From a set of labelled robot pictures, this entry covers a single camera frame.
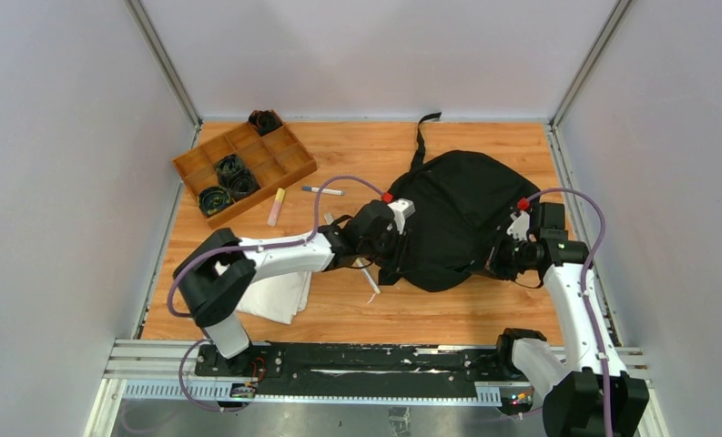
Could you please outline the black backpack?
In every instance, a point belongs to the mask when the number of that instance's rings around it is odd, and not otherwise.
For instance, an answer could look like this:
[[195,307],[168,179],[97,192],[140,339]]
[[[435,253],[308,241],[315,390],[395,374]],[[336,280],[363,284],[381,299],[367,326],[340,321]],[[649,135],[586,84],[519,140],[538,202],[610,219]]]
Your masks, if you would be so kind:
[[381,286],[405,279],[439,292],[454,288],[473,275],[514,281],[518,272],[509,262],[489,265],[490,257],[509,241],[507,229],[519,200],[539,188],[520,173],[484,153],[452,150],[426,159],[423,135],[408,172],[388,192],[412,201],[407,218],[408,240],[401,257],[380,260]]

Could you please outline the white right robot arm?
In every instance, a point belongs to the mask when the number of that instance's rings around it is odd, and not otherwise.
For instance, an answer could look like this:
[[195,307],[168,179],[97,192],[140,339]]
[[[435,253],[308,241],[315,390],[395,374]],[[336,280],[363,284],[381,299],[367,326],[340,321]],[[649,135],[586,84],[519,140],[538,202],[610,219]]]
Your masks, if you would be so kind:
[[550,295],[564,340],[557,358],[537,330],[507,328],[494,367],[506,380],[524,376],[542,399],[548,436],[632,436],[650,400],[642,379],[630,375],[613,344],[595,298],[593,251],[571,240],[564,205],[522,198],[487,261],[497,279],[536,271]]

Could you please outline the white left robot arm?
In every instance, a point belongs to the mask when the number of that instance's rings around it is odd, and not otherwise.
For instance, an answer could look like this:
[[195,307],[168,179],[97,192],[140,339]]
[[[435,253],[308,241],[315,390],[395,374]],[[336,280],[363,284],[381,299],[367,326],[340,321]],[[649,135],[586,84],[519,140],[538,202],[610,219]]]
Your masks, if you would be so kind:
[[394,260],[414,211],[408,199],[373,200],[354,216],[279,239],[243,239],[221,229],[175,270],[171,289],[215,346],[221,368],[241,376],[251,369],[254,354],[236,310],[250,285],[291,273],[353,269],[359,259]]

